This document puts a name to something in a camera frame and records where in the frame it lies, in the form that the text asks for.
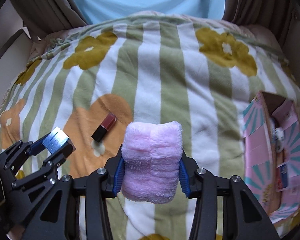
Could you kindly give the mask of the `silver blue small box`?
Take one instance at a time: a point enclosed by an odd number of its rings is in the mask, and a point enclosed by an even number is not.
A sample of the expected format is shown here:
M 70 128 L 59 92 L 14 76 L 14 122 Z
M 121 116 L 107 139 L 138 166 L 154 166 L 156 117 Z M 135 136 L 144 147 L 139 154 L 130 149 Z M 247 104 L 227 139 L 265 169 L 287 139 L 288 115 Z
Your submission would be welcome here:
M 76 149 L 71 139 L 58 126 L 56 126 L 43 140 L 44 147 L 51 154 L 56 153 L 65 144 L 70 144 L 72 146 L 72 151 Z

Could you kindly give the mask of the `red black lipstick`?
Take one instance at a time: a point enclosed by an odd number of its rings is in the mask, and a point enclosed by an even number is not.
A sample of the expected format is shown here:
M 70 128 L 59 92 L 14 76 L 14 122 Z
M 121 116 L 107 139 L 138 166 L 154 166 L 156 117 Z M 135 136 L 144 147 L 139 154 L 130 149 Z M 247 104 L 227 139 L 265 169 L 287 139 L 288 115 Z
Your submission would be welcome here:
M 107 135 L 107 133 L 111 130 L 111 128 L 114 126 L 116 120 L 116 116 L 113 113 L 109 113 L 98 126 L 98 128 L 94 131 L 94 133 L 91 135 L 93 140 L 98 143 L 101 142 L 103 138 Z

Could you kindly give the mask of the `pink fluffy towel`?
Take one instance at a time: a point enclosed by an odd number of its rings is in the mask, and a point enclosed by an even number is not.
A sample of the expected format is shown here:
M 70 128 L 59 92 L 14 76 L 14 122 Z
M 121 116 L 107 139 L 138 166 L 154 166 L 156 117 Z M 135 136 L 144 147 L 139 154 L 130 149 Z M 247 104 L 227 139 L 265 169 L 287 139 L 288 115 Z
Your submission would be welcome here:
M 126 198 L 153 204 L 166 204 L 174 198 L 183 153 L 179 122 L 132 122 L 121 151 L 125 163 L 121 191 Z

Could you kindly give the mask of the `cardboard box with pink lining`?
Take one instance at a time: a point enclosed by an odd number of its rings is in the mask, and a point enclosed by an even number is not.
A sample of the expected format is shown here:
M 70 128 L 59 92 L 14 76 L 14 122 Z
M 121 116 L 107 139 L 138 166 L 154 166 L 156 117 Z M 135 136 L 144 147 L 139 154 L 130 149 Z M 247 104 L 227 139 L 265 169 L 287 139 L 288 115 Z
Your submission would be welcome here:
M 285 133 L 284 148 L 275 151 L 270 118 Z M 296 214 L 300 207 L 300 120 L 293 100 L 260 91 L 243 111 L 244 181 L 273 224 Z M 288 187 L 276 190 L 276 168 L 286 163 Z

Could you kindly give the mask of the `white spotted sock ball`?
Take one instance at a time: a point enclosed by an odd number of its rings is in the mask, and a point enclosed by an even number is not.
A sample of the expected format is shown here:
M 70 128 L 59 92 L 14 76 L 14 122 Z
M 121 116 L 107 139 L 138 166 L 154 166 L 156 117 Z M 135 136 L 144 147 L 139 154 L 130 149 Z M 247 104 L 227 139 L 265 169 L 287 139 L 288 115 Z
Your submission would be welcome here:
M 270 126 L 271 126 L 271 136 L 272 140 L 275 142 L 275 151 L 276 153 L 280 153 L 283 151 L 284 148 L 284 140 L 285 140 L 285 133 L 282 127 L 279 126 L 278 121 L 274 118 L 270 118 Z

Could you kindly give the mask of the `striped floral blanket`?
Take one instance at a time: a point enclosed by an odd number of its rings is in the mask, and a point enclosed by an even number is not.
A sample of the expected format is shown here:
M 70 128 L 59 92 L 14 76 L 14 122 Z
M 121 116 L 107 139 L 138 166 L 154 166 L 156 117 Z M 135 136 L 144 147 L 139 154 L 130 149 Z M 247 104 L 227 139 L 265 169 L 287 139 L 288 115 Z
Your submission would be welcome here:
M 0 154 L 58 126 L 76 148 L 57 169 L 58 181 L 76 179 L 121 151 L 130 123 L 177 121 L 182 155 L 215 176 L 244 180 L 243 111 L 260 91 L 293 100 L 300 120 L 300 88 L 262 27 L 141 12 L 59 31 L 34 43 L 21 72 L 4 85 Z M 109 113 L 116 123 L 95 142 L 91 135 Z M 45 148 L 29 157 L 16 179 L 38 171 L 50 155 Z M 21 207 L 12 213 L 26 218 L 25 229 L 49 191 L 33 203 L 17 200 Z M 106 204 L 112 239 L 190 239 L 196 199 L 185 196 L 179 174 L 166 204 L 134 202 L 121 190 Z M 279 239 L 290 237 L 300 226 L 300 207 L 273 226 Z

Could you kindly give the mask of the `brown curtain left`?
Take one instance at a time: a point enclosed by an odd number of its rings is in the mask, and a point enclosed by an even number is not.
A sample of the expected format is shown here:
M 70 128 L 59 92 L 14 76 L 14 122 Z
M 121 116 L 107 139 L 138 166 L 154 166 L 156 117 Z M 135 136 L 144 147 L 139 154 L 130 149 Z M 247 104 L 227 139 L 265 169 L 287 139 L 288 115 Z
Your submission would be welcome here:
M 88 25 L 74 0 L 10 0 L 30 34 L 51 33 Z

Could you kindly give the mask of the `brown curtain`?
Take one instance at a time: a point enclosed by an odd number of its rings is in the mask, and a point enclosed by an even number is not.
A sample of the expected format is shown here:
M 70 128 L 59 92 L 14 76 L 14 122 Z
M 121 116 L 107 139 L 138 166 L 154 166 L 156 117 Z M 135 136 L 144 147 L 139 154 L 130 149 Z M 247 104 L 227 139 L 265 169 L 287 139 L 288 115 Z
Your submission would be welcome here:
M 269 29 L 283 47 L 290 26 L 299 17 L 296 0 L 225 0 L 223 20 L 236 25 L 261 25 Z
M 88 25 L 74 0 L 10 0 L 30 34 L 51 33 Z

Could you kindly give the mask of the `brown curtain right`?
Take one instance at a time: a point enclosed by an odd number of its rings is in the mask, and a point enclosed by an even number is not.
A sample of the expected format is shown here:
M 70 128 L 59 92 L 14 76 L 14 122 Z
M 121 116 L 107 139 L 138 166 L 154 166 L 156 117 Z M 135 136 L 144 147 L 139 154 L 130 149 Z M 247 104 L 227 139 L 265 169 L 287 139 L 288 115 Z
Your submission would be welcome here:
M 296 0 L 225 0 L 223 20 L 236 25 L 261 25 L 269 29 L 283 47 L 290 26 L 299 17 Z

